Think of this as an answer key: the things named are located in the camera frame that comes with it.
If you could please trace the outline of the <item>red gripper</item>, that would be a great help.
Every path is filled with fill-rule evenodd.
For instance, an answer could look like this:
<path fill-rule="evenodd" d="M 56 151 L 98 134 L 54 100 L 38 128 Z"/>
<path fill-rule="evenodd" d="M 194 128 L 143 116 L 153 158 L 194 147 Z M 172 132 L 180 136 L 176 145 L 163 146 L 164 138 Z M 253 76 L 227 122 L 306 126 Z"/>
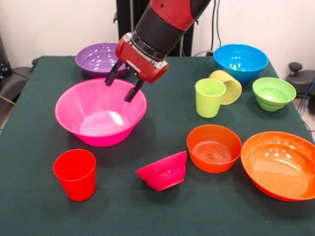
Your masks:
<path fill-rule="evenodd" d="M 165 60 L 158 61 L 141 52 L 132 39 L 132 33 L 126 33 L 118 42 L 116 56 L 119 60 L 112 67 L 105 79 L 105 84 L 111 86 L 116 78 L 118 69 L 123 63 L 140 78 L 136 85 L 131 88 L 125 96 L 125 102 L 131 102 L 144 84 L 144 81 L 151 84 L 164 75 L 169 67 Z"/>

